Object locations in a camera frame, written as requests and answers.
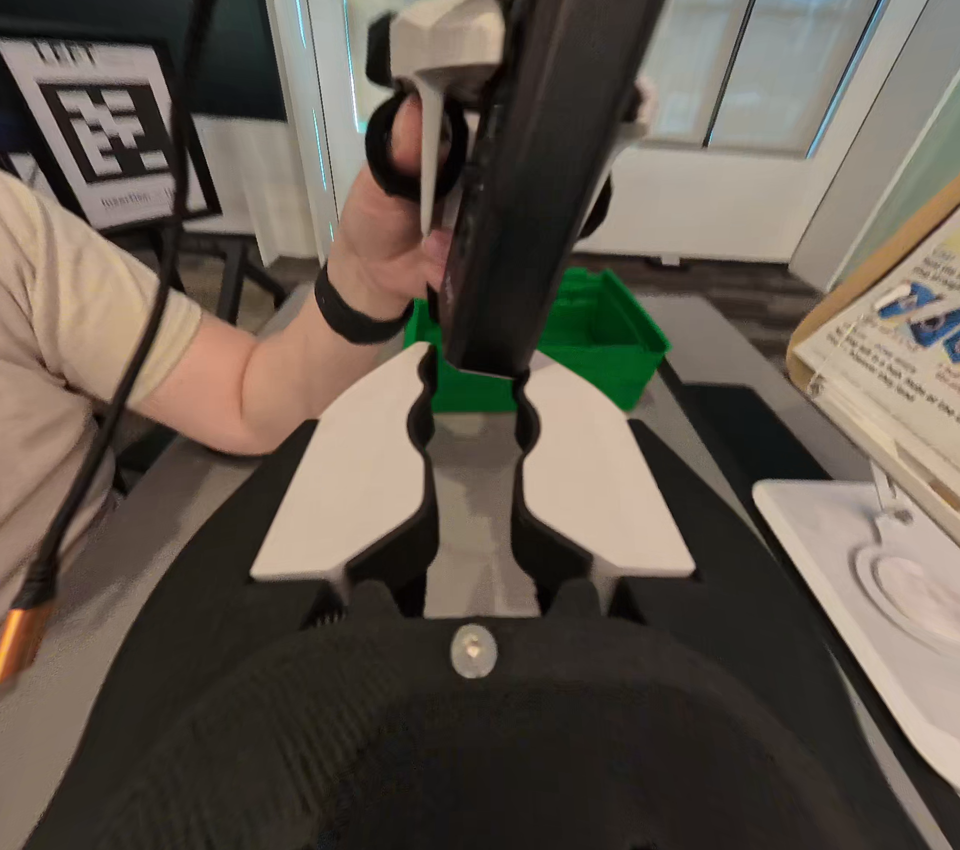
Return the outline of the white board stand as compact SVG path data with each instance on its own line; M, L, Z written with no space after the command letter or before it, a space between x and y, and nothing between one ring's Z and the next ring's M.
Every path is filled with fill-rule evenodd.
M914 749L959 786L959 549L873 482L763 480L752 499Z

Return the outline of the black easel stand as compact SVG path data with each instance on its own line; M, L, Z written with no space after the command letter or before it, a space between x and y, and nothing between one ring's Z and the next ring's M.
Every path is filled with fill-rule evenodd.
M170 286L234 327L258 329L282 308L288 288L264 265L252 235L187 229Z

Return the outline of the instruction sheet on wooden board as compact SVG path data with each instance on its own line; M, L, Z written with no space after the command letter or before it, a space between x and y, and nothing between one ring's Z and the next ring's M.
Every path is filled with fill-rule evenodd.
M954 542L958 205L955 179L823 298L786 356L793 385Z

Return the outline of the person's left forearm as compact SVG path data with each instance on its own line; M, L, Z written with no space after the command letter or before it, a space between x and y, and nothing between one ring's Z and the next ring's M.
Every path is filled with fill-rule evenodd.
M208 448L264 455L318 420L386 348L342 338L311 292L288 325L263 336L204 313L173 368L131 408Z

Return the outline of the person's left hand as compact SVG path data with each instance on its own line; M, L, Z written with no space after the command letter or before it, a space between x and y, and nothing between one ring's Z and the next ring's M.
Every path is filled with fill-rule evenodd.
M326 268L350 308L387 321L439 289L452 235L423 236L418 202L387 194L366 163L345 202Z

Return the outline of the frosted glass window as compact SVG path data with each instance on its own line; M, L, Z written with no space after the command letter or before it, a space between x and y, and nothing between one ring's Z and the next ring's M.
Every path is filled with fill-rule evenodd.
M808 159L890 0L667 0L655 145Z

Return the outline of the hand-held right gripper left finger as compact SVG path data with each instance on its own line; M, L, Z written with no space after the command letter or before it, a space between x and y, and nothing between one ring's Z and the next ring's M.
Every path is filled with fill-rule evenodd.
M323 412L253 560L258 582L407 582L437 551L426 448L437 352L420 342Z

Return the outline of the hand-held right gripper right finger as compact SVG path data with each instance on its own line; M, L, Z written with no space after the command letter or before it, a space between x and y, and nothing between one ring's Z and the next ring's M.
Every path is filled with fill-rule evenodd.
M520 462L520 502L573 544L591 579L690 578L687 548L625 413L557 362L533 362L517 398L538 432Z

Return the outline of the green plastic bin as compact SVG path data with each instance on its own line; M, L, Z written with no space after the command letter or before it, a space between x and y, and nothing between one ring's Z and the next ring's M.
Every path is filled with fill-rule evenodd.
M636 296L609 269L568 269L538 349L630 412L671 344ZM432 400L438 414L501 414L516 410L508 380L459 371L438 361Z

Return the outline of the black wristband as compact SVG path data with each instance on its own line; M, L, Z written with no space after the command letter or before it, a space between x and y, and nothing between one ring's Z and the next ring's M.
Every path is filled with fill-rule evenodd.
M314 283L318 312L329 328L351 345L373 347L386 344L402 333L414 315L413 301L407 304L401 315L389 320L367 315L347 303L329 276L325 263Z

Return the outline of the framed marker sign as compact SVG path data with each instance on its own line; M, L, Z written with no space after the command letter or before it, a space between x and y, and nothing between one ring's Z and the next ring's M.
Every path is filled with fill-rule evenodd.
M164 40L3 17L1 56L2 111L62 205L105 233L173 218Z

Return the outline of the black multi-port usb hub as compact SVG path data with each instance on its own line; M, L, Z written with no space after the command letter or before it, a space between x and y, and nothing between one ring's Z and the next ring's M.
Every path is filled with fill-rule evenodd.
M508 0L440 290L444 358L517 378L609 174L666 0Z

